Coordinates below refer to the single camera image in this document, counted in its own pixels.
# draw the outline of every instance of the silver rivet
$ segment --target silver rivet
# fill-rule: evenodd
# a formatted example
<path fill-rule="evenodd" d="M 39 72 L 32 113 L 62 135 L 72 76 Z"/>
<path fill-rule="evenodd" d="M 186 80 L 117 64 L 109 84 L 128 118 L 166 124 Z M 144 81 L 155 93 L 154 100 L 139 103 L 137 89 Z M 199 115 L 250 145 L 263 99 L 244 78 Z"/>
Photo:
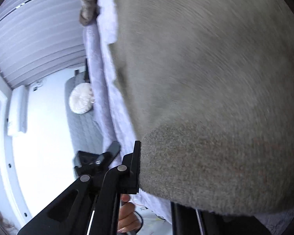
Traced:
<path fill-rule="evenodd" d="M 89 175 L 82 175 L 82 176 L 80 177 L 80 180 L 81 180 L 82 182 L 87 182 L 89 179 L 90 179 L 90 176 L 89 176 Z"/>
<path fill-rule="evenodd" d="M 125 165 L 119 165 L 118 171 L 126 171 L 127 167 Z"/>

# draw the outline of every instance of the fluffy cushion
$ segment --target fluffy cushion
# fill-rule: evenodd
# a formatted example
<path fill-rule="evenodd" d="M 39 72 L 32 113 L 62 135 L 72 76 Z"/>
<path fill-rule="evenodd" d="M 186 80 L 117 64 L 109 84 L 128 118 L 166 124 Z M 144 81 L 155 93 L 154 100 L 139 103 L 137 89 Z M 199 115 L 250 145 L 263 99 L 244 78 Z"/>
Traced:
<path fill-rule="evenodd" d="M 77 114 L 83 114 L 92 108 L 94 97 L 92 88 L 89 83 L 81 83 L 77 85 L 69 97 L 69 105 L 71 110 Z"/>

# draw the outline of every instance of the brown hair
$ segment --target brown hair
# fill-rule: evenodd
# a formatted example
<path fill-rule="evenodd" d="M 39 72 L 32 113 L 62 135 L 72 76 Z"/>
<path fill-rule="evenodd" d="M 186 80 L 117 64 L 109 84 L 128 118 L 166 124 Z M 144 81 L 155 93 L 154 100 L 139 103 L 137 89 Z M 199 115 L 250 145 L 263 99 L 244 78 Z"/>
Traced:
<path fill-rule="evenodd" d="M 14 224 L 12 224 L 11 222 L 9 222 L 7 219 L 3 217 L 1 212 L 0 212 L 0 228 L 2 229 L 2 231 L 4 231 L 5 234 L 10 234 L 10 232 L 17 230 Z"/>

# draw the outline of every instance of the brown fabric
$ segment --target brown fabric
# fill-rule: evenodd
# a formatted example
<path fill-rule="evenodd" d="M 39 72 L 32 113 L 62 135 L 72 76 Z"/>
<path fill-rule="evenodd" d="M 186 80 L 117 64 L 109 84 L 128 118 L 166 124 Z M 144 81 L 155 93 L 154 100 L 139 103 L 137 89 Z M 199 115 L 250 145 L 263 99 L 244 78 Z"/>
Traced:
<path fill-rule="evenodd" d="M 294 206 L 294 15 L 283 0 L 116 0 L 141 188 L 208 211 Z"/>
<path fill-rule="evenodd" d="M 80 10 L 79 21 L 83 26 L 88 25 L 94 17 L 99 14 L 97 0 L 81 0 L 82 8 Z"/>

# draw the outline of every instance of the gray quilted cover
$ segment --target gray quilted cover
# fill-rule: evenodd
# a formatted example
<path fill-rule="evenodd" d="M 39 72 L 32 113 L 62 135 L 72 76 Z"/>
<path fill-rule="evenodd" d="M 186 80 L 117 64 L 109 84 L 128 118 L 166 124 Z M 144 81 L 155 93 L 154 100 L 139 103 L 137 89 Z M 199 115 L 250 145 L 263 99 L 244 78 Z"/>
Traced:
<path fill-rule="evenodd" d="M 103 151 L 103 137 L 98 124 L 94 121 L 94 110 L 76 114 L 69 107 L 69 96 L 78 84 L 84 83 L 85 73 L 79 73 L 65 83 L 65 108 L 74 152 L 81 150 L 94 154 Z"/>

